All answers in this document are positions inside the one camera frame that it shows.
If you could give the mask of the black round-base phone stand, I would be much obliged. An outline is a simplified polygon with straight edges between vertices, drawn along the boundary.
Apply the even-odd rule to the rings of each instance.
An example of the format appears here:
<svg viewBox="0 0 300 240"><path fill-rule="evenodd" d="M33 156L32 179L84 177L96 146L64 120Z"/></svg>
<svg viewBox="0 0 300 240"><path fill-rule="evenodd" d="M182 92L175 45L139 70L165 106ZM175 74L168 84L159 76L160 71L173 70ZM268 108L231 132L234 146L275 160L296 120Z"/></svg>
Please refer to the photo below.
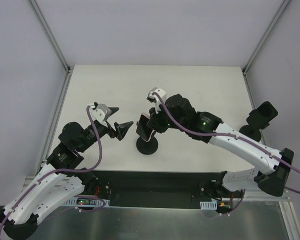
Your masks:
<svg viewBox="0 0 300 240"><path fill-rule="evenodd" d="M266 124L260 129L253 129L250 125L244 125L240 128L239 132L257 142L264 140L262 130L266 129L270 124Z"/></svg>

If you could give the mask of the black gooseneck phone stand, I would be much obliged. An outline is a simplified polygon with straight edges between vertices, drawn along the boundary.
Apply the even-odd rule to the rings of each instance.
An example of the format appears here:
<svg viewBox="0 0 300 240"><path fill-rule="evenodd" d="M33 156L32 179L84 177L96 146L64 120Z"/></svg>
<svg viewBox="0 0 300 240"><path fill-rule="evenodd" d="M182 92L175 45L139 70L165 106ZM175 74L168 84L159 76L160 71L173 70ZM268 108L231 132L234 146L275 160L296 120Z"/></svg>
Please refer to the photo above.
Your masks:
<svg viewBox="0 0 300 240"><path fill-rule="evenodd" d="M143 155L152 155L158 150L158 141L155 137L152 137L150 141L145 141L139 137L136 141L137 150Z"/></svg>

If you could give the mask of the black case smartphone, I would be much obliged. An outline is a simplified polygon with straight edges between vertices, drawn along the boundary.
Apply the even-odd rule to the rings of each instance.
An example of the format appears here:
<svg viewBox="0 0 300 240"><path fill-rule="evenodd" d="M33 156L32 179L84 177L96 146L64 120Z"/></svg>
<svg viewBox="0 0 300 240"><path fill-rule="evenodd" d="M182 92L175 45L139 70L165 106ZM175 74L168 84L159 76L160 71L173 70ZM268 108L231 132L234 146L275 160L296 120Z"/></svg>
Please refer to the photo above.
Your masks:
<svg viewBox="0 0 300 240"><path fill-rule="evenodd" d="M269 126L270 121L278 114L276 108L269 101L265 101L249 113L246 121L252 129L263 130Z"/></svg>

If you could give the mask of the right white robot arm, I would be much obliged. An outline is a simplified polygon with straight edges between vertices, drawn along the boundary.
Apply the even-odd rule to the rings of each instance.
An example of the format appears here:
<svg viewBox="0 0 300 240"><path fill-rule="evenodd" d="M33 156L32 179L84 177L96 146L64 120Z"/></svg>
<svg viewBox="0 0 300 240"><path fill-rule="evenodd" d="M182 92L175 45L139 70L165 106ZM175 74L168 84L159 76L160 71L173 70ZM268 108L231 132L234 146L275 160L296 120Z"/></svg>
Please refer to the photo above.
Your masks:
<svg viewBox="0 0 300 240"><path fill-rule="evenodd" d="M148 127L157 133L178 129L194 140L220 147L253 166L238 172L225 171L215 184L215 193L226 197L243 189L260 189L281 197L294 157L293 151L273 149L236 131L209 112L197 112L180 94L166 97L160 89L152 89L147 99L154 103L150 109Z"/></svg>

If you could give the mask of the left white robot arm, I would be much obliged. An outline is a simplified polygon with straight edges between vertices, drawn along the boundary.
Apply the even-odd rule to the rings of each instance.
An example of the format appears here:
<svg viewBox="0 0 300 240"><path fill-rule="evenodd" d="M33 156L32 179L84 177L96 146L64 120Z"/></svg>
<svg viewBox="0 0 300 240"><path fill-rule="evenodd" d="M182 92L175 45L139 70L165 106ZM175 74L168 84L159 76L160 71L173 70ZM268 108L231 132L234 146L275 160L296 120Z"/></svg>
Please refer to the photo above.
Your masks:
<svg viewBox="0 0 300 240"><path fill-rule="evenodd" d="M93 174L101 163L103 149L101 138L123 140L133 122L107 120L116 113L117 107L94 103L86 108L90 125L83 128L77 122L69 122L59 135L59 144L47 158L41 170L18 197L5 206L0 206L1 232L12 240L28 239L54 210L68 199L84 193L94 192L96 176ZM78 169L84 153L93 144L98 144L99 157L91 168Z"/></svg>

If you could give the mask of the pink case smartphone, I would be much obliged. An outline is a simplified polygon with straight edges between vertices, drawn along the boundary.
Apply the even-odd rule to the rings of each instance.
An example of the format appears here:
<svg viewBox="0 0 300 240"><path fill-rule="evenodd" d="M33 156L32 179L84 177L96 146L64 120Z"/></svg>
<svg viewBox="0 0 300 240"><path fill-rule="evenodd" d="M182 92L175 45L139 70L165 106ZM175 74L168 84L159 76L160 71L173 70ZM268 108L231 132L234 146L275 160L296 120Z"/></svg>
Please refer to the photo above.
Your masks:
<svg viewBox="0 0 300 240"><path fill-rule="evenodd" d="M146 113L142 113L139 121L137 122L136 133L145 141L149 142L154 136L155 131L148 127L147 124L150 121L150 116Z"/></svg>

